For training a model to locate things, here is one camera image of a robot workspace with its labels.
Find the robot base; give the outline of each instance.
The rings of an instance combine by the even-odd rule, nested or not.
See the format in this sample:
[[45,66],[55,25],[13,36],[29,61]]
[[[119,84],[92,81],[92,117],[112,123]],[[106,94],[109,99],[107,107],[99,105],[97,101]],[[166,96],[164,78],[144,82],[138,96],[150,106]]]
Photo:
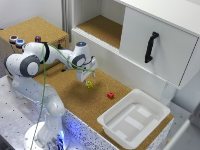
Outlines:
[[[38,145],[38,142],[33,140],[33,135],[35,133],[35,128],[36,128],[36,125],[33,125],[25,134],[25,137],[24,137],[24,150],[49,150],[49,148],[46,146],[45,148],[41,148],[39,145]],[[42,126],[44,125],[44,122],[40,122],[38,124],[38,127],[37,127],[37,131],[36,131],[36,134],[38,133],[38,131],[42,128]],[[68,137],[65,137],[65,148],[68,147],[69,145],[69,138]]]

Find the yellow object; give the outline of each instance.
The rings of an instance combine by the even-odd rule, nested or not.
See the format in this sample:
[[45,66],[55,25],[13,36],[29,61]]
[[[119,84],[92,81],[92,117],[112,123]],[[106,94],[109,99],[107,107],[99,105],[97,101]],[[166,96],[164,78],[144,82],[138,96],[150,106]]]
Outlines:
[[92,82],[91,81],[87,81],[87,84],[88,84],[88,86],[87,86],[88,89],[92,87]]

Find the red toy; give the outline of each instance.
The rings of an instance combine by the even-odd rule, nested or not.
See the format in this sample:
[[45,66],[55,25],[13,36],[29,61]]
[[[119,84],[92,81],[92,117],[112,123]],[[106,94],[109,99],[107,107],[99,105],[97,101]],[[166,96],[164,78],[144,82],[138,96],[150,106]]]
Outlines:
[[107,97],[110,98],[110,99],[114,98],[114,93],[113,92],[109,92],[107,94]]

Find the brown cardboard box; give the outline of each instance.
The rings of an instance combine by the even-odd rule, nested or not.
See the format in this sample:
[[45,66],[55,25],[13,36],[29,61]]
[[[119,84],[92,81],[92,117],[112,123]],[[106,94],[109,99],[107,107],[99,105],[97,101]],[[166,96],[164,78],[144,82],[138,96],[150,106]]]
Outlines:
[[[68,33],[40,17],[35,17],[4,30],[0,30],[0,53],[2,60],[12,53],[22,53],[21,49],[18,49],[15,45],[9,43],[9,37],[12,35],[17,35],[20,39],[25,40],[26,43],[35,42],[35,37],[41,36],[42,42],[48,42],[55,47],[58,47],[58,44],[60,44],[63,48],[69,48]],[[56,60],[53,64],[46,65],[46,69],[49,69],[58,63],[59,61]]]

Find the gray floor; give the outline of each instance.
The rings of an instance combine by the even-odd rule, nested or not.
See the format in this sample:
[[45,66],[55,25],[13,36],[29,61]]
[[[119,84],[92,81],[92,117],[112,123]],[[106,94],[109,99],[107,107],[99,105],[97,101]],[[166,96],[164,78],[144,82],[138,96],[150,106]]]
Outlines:
[[3,65],[3,60],[1,60],[1,52],[0,52],[0,78],[5,75],[6,75],[6,73],[5,73],[5,69],[4,69],[4,65]]

